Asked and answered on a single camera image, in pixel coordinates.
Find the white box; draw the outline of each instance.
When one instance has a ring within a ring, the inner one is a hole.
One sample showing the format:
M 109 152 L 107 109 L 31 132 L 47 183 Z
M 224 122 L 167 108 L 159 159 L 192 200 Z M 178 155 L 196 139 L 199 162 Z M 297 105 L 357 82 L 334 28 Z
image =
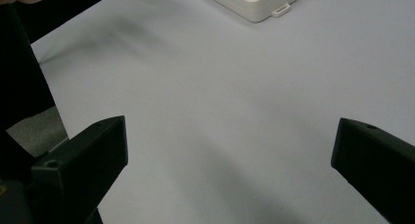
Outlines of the white box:
M 250 22 L 280 17 L 290 11 L 296 0 L 214 0 Z

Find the white device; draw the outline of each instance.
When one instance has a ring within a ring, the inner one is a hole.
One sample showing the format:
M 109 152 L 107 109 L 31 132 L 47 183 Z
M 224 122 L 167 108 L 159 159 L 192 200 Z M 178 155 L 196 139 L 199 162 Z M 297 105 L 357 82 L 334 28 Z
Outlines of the white device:
M 296 0 L 214 0 L 250 22 L 261 22 L 268 17 L 281 17 L 290 11 Z

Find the white table surface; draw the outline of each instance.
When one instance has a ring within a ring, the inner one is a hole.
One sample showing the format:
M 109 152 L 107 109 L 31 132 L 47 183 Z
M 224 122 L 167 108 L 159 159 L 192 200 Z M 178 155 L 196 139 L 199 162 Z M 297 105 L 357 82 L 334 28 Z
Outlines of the white table surface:
M 341 117 L 415 144 L 414 1 L 103 0 L 33 50 L 70 137 L 125 115 L 106 224 L 383 224 L 330 159 Z

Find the screw hole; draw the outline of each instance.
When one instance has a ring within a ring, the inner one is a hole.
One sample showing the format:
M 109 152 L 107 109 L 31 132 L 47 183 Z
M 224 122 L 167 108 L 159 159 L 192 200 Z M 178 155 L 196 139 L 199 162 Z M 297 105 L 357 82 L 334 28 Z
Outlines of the screw hole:
M 45 166 L 50 167 L 50 168 L 56 168 L 56 167 L 59 167 L 59 162 L 56 160 L 49 160 L 45 162 Z

